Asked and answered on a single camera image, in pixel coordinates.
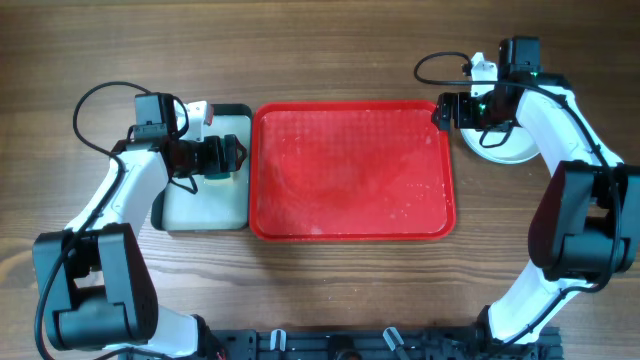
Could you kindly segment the white plate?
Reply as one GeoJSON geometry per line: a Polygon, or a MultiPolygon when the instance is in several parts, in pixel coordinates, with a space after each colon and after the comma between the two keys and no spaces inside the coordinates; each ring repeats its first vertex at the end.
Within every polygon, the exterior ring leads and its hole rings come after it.
{"type": "Polygon", "coordinates": [[[505,132],[488,132],[481,144],[482,131],[462,129],[465,143],[480,157],[494,163],[514,165],[527,162],[540,154],[530,134],[521,127],[515,127],[508,139],[500,146],[506,136],[505,132]]]}

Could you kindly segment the green yellow sponge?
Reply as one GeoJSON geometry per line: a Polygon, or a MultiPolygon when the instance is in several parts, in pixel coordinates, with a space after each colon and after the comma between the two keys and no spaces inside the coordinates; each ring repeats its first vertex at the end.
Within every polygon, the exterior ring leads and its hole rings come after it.
{"type": "Polygon", "coordinates": [[[230,179],[231,177],[232,173],[229,172],[204,175],[204,179],[207,181],[224,181],[226,179],[230,179]]]}

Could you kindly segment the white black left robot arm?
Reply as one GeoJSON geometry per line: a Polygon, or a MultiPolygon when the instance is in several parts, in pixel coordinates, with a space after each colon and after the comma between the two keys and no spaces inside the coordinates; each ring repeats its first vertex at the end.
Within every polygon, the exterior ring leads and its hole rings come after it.
{"type": "Polygon", "coordinates": [[[34,339],[46,347],[180,358],[196,354],[201,321],[159,305],[137,242],[167,186],[197,193],[195,178],[240,170],[234,135],[187,138],[194,111],[168,93],[144,91],[136,121],[107,152],[109,171],[85,209],[60,231],[40,234],[32,254],[39,290],[34,339]]]}

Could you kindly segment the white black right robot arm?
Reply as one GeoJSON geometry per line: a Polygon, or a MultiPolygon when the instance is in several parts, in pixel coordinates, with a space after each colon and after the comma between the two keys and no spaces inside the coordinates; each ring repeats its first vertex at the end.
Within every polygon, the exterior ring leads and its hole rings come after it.
{"type": "Polygon", "coordinates": [[[546,72],[535,37],[504,39],[497,61],[463,57],[460,80],[443,82],[433,123],[458,130],[499,164],[541,157],[550,182],[528,230],[529,260],[487,309],[492,342],[535,342],[572,298],[601,291],[633,264],[639,244],[639,170],[597,136],[568,80],[546,72]]]}

